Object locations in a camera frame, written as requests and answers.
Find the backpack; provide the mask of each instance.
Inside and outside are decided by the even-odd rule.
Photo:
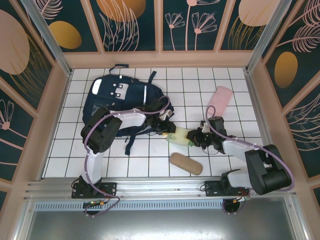
[[[116,67],[128,68],[129,65],[116,64],[109,70],[109,75],[98,77],[93,81],[83,108],[82,120],[84,124],[87,124],[101,107],[106,107],[109,111],[131,110],[148,105],[154,98],[159,99],[164,95],[159,87],[152,84],[156,71],[152,72],[146,83],[130,76],[111,74],[111,71]],[[171,103],[167,109],[174,111]],[[120,129],[116,136],[130,136],[129,143],[125,147],[125,154],[129,156],[136,136],[151,132],[154,132],[154,129],[147,125],[131,126]]]

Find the brown sponge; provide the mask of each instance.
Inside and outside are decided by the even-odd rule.
[[[180,153],[173,153],[170,157],[170,163],[181,168],[193,175],[199,175],[202,172],[202,165],[186,156],[181,155]]]

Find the pink object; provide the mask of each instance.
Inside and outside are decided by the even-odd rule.
[[[224,86],[218,86],[216,89],[213,98],[211,99],[209,105],[215,107],[215,116],[222,116],[226,110],[226,107],[232,97],[232,91]],[[208,113],[211,116],[214,114],[214,109],[211,107],[208,110]]]

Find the purple cable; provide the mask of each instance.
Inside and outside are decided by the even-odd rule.
[[[114,199],[117,199],[117,201],[112,204],[110,207],[108,207],[106,210],[103,210],[103,211],[100,211],[98,212],[97,214],[95,215],[89,215],[87,213],[87,209],[89,207],[86,207],[84,209],[84,213],[86,214],[87,217],[91,216],[92,218],[94,218],[95,216],[99,216],[99,215],[102,215],[102,214],[105,214],[106,212],[108,212],[110,209],[112,209],[115,205],[117,205],[119,202],[120,202],[120,197],[118,196],[115,196],[115,195],[111,195],[111,194],[108,194],[106,192],[103,192],[101,191],[99,188],[97,188],[91,181],[91,179],[89,178],[89,175],[88,175],[88,167],[87,167],[87,163],[88,163],[88,158],[89,158],[89,154],[90,154],[90,149],[88,148],[87,144],[88,144],[88,140],[91,136],[91,134],[94,132],[94,130],[99,126],[99,124],[101,124],[104,120],[106,120],[107,118],[111,117],[111,116],[115,116],[115,115],[121,115],[121,114],[129,114],[129,113],[135,113],[135,112],[139,112],[141,114],[145,114],[145,115],[152,115],[152,114],[159,114],[161,113],[162,111],[165,111],[169,105],[170,105],[170,98],[168,96],[162,96],[159,98],[159,100],[163,99],[163,98],[167,98],[168,99],[168,103],[165,105],[164,108],[162,108],[161,110],[159,111],[153,111],[153,112],[146,112],[146,111],[136,111],[136,110],[127,110],[127,111],[122,111],[122,112],[113,112],[113,113],[110,113],[108,115],[105,115],[103,118],[101,118],[94,126],[93,128],[89,131],[88,135],[86,136],[85,140],[84,140],[84,148],[86,150],[86,156],[85,156],[85,160],[84,160],[84,172],[85,172],[85,176],[86,176],[86,179],[88,180],[88,183],[91,185],[91,187],[93,187],[94,190],[96,190],[97,192],[103,194],[104,196],[106,197],[110,197],[110,198],[114,198]]]
[[[228,136],[225,136],[225,135],[222,135],[220,132],[218,132],[217,130],[215,130],[209,123],[209,119],[208,119],[208,110],[209,108],[213,108],[214,112],[213,112],[213,115],[212,117],[216,114],[216,108],[212,105],[209,105],[206,110],[205,110],[205,122],[206,124],[208,124],[209,128],[217,135],[219,135],[220,137],[222,138],[225,138],[227,140],[230,140],[230,141],[234,141],[234,142],[239,142],[239,143],[242,143],[242,144],[245,144],[247,146],[250,146],[250,147],[256,147],[262,151],[264,151],[265,153],[269,154],[270,156],[272,156],[274,159],[276,159],[283,167],[284,169],[287,171],[287,173],[289,174],[290,178],[291,178],[291,185],[288,187],[288,188],[285,188],[285,189],[279,189],[277,191],[279,192],[288,192],[290,190],[292,190],[294,187],[295,187],[295,178],[294,178],[294,175],[292,174],[292,172],[290,171],[290,169],[288,168],[288,166],[278,157],[276,156],[275,154],[273,154],[272,152],[270,152],[269,150],[263,148],[262,146],[259,146],[259,145],[256,145],[256,144],[252,144],[250,142],[246,142],[246,141],[243,141],[243,140],[240,140],[240,139],[237,139],[237,138],[232,138],[232,137],[228,137]]]

